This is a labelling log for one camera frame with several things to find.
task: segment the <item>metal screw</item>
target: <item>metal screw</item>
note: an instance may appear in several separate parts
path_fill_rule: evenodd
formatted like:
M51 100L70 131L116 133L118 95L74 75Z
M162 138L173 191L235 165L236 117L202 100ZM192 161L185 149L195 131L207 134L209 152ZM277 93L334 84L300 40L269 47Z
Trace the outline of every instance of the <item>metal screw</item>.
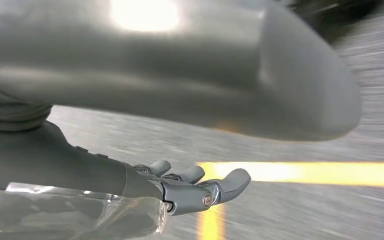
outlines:
M165 209L167 209L167 212L170 212L173 209L173 204L170 202L164 202Z
M205 195L202 199L202 203L204 204L204 207L207 209L211 207L211 204L213 203L213 197L211 195Z

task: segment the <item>transparent plastic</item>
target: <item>transparent plastic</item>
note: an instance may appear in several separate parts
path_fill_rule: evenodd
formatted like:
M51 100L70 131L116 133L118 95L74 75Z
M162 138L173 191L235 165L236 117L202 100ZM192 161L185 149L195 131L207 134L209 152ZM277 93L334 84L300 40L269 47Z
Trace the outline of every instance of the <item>transparent plastic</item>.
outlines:
M124 240L161 233L166 220L154 197L24 183L0 190L0 240Z

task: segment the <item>yellow stripe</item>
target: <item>yellow stripe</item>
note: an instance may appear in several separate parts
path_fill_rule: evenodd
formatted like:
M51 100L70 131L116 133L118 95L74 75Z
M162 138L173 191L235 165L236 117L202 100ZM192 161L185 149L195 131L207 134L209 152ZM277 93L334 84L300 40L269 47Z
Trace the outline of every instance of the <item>yellow stripe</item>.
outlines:
M257 182L384 187L384 162L212 162L204 166L216 178L242 168Z
M384 162L201 162L205 180L245 169L257 182L384 187ZM198 216L199 240L224 240L223 205Z
M216 165L212 162L198 163L205 170L203 181L217 179ZM207 211L202 211L198 215L198 234L199 240L223 240L225 233L223 205L212 206Z

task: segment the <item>gray tube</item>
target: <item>gray tube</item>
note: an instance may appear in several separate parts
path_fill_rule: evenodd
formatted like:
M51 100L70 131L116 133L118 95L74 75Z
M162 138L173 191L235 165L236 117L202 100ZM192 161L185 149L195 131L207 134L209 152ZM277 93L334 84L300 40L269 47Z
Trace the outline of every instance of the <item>gray tube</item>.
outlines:
M271 0L0 0L0 93L281 140L361 114L347 66Z

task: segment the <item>road surface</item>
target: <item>road surface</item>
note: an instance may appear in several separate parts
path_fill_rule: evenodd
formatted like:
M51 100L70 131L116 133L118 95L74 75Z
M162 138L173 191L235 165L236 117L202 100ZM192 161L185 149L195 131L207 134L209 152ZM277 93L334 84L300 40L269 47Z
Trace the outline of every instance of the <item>road surface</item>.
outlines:
M196 162L384 162L384 6L335 48L359 77L364 98L361 125L335 141L276 142L60 106L49 119L73 145L131 164L168 160L175 171ZM380 187L252 182L225 212L229 240L384 240ZM144 239L196 239L196 221L171 218L163 235Z

